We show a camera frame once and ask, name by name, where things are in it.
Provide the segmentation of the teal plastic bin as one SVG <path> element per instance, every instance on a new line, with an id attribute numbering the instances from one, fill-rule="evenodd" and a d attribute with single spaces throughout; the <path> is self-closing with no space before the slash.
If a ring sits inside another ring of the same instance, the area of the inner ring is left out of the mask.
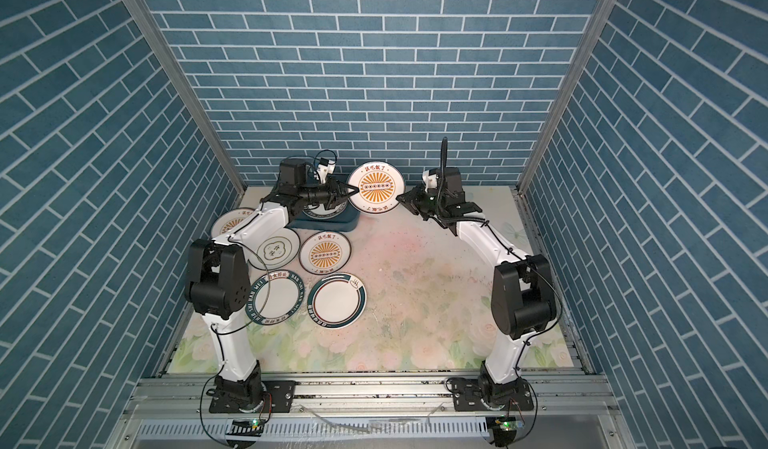
<path id="1" fill-rule="evenodd" d="M 335 206 L 346 201 L 348 203 L 348 207 L 341 215 L 333 219 L 311 220 L 303 215 L 303 210 L 307 207 L 314 207 L 318 204 L 324 204 L 327 207 L 329 199 L 327 192 L 331 189 L 331 185 L 334 183 L 347 183 L 347 177 L 337 177 L 335 175 L 330 175 L 325 184 L 308 186 L 306 189 L 303 189 L 300 192 L 300 205 L 302 207 L 302 211 L 297 216 L 292 218 L 291 222 L 288 224 L 288 227 L 292 229 L 305 229 L 314 231 L 353 231 L 358 225 L 360 212 L 350 203 L 348 199 L 337 200 L 337 204 Z"/>

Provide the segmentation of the green striped rim plate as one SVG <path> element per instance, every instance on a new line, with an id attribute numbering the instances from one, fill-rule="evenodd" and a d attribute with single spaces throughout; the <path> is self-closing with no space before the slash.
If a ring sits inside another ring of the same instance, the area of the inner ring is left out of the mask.
<path id="1" fill-rule="evenodd" d="M 321 278 L 310 290 L 307 310 L 310 319 L 326 329 L 342 329 L 356 322 L 368 301 L 361 279 L 349 273 Z"/>

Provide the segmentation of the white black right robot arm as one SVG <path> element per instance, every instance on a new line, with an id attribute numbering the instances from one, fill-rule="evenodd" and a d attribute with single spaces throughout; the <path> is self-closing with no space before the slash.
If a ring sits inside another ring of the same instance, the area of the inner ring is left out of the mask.
<path id="1" fill-rule="evenodd" d="M 432 220 L 473 249 L 493 270 L 490 309 L 498 335 L 481 364 L 478 386 L 489 407 L 524 402 L 532 391 L 524 385 L 520 363 L 532 340 L 551 330 L 559 315 L 550 263 L 530 255 L 505 239 L 482 209 L 466 200 L 459 170 L 432 169 L 422 182 L 399 195 L 410 213 Z"/>

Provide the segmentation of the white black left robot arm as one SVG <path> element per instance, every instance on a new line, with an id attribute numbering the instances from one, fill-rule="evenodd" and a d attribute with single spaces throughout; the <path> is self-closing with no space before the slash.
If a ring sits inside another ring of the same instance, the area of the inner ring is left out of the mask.
<path id="1" fill-rule="evenodd" d="M 252 287 L 248 257 L 309 206 L 335 208 L 359 189 L 333 175 L 335 164 L 323 159 L 307 180 L 308 163 L 287 158 L 260 208 L 234 229 L 213 239 L 194 241 L 188 252 L 185 299 L 202 316 L 215 342 L 219 369 L 214 393 L 232 412 L 252 412 L 263 405 L 265 389 L 259 361 L 245 332 L 245 306 Z"/>

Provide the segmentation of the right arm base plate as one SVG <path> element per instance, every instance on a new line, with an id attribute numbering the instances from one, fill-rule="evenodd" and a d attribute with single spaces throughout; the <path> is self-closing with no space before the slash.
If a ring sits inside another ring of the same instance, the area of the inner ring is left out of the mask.
<path id="1" fill-rule="evenodd" d="M 496 384 L 484 377 L 451 377 L 444 381 L 444 386 L 457 412 L 532 411 L 535 406 L 531 390 L 521 379 Z"/>

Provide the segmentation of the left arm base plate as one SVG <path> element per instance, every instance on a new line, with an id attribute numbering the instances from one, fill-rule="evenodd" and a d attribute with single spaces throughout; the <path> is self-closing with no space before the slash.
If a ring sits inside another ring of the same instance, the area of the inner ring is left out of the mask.
<path id="1" fill-rule="evenodd" d="M 253 385 L 217 378 L 205 394 L 211 398 L 209 412 L 213 414 L 289 413 L 295 387 L 296 383 L 288 380 Z"/>

